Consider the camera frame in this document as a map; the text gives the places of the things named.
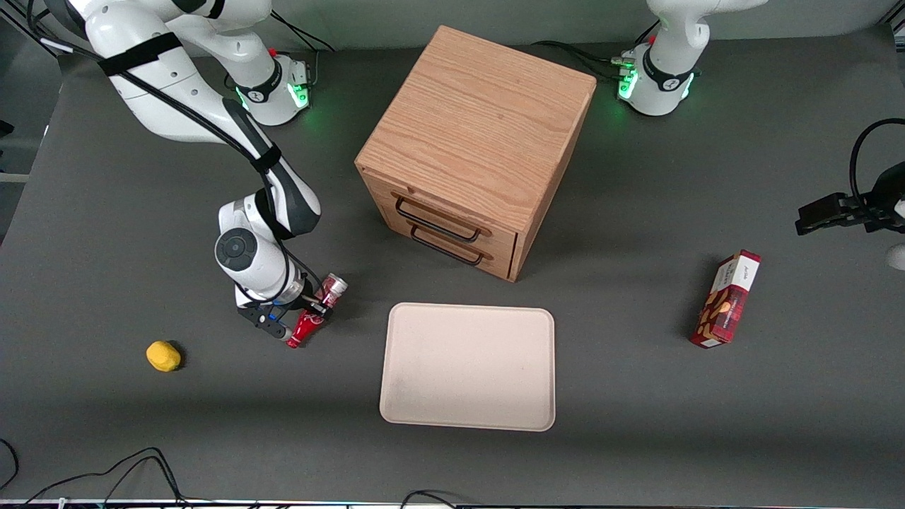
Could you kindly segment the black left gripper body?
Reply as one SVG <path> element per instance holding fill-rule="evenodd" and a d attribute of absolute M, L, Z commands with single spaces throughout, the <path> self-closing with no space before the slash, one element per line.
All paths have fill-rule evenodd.
<path fill-rule="evenodd" d="M 868 193 L 868 205 L 878 221 L 870 222 L 868 232 L 882 229 L 904 233 L 904 162 L 893 165 L 880 174 Z"/>

